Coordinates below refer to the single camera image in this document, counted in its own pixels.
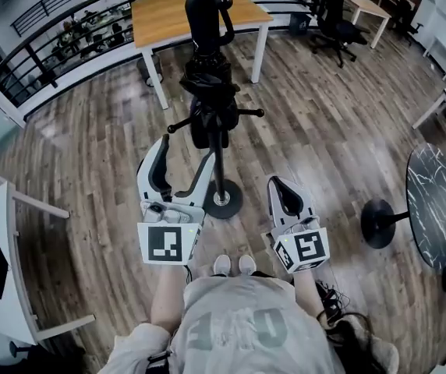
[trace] sleeve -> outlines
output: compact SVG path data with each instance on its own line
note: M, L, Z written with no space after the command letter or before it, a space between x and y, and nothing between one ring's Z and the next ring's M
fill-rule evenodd
M150 323L136 327L128 337L115 337L114 349L98 374L137 374L148 366L148 358L166 350L171 335Z

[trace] chair base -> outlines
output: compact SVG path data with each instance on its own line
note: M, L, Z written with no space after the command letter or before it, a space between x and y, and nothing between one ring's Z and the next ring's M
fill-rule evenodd
M316 39L321 39L322 41L324 41L325 43L323 44L318 44L316 43ZM337 41L335 39L331 39L329 37L325 37L321 34L316 34L313 35L311 37L311 41L313 42L313 46L312 46L312 50L311 52L313 52L314 54L317 53L318 49L325 49L325 48L332 48L338 55L339 58L339 63L338 63L338 67L342 68L345 63L344 60L342 59L342 52L349 55L350 61L351 62L355 62L356 61L356 55L354 55L344 44L341 43L341 41Z

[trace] round marble table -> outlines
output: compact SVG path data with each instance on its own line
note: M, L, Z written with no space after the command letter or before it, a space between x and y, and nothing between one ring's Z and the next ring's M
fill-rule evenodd
M410 219L412 233L424 262L436 270L446 267L446 160L432 144L418 146L407 164L408 212L395 215L383 199L372 199L362 211L362 233L374 248L388 245L395 223Z

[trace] wooden tabletop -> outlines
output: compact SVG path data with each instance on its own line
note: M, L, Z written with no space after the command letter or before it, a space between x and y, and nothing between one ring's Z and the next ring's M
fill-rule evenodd
M137 48L190 34L185 0L138 0L132 4L133 36ZM273 18L250 0L233 0L228 11L234 26L262 23Z
M371 0L348 0L349 2L356 5L364 12L369 12L375 16L382 16L383 18L389 18L390 15L385 12L379 5L372 2Z

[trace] forearm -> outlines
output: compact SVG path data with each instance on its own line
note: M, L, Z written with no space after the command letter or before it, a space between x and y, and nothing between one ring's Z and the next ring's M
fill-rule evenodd
M161 267L158 287L155 290L150 321L173 334L182 322L183 291L186 286L183 266Z
M296 302L310 316L317 316L324 311L324 306L317 292L317 286L311 270L294 273Z

